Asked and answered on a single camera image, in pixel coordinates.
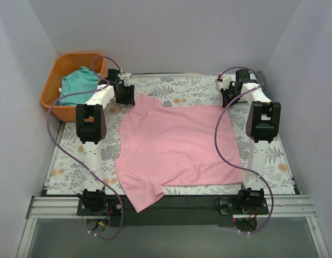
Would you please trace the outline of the pink t shirt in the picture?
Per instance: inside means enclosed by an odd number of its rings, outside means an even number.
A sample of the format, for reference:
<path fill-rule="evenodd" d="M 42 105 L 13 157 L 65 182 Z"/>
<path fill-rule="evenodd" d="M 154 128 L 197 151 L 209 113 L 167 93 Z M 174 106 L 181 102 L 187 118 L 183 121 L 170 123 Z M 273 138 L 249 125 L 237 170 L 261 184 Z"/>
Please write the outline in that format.
<path fill-rule="evenodd" d="M 164 195 L 164 187 L 240 184 L 236 135 L 219 105 L 163 107 L 140 94 L 119 126 L 115 162 L 126 196 L 141 212 Z"/>

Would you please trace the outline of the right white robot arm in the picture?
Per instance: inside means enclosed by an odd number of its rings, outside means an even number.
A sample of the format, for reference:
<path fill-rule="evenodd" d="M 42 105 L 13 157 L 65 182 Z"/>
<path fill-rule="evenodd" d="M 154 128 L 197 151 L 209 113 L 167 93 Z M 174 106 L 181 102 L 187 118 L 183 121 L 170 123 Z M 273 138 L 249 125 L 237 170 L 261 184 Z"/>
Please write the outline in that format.
<path fill-rule="evenodd" d="M 238 102 L 247 102 L 249 114 L 246 121 L 246 135 L 249 138 L 249 157 L 244 179 L 236 197 L 228 204 L 242 214 L 268 213 L 263 180 L 266 151 L 278 135 L 281 104 L 271 101 L 262 91 L 263 78 L 251 77 L 247 68 L 236 67 L 235 79 L 221 73 L 216 82 L 223 100 L 223 107 Z"/>

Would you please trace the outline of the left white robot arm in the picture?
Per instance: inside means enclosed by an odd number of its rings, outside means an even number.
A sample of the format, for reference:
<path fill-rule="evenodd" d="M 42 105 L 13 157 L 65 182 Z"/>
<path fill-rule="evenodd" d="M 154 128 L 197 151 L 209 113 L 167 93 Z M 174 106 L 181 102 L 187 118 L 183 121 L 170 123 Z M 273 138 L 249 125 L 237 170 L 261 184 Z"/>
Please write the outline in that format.
<path fill-rule="evenodd" d="M 107 134 L 104 109 L 112 99 L 118 104 L 135 105 L 135 86 L 130 83 L 130 77 L 130 73 L 109 69 L 108 76 L 99 81 L 98 91 L 84 104 L 76 106 L 76 134 L 84 150 L 84 164 L 89 168 L 79 198 L 84 208 L 97 215 L 104 214 L 108 208 L 104 184 L 97 180 L 102 176 L 101 147 Z"/>

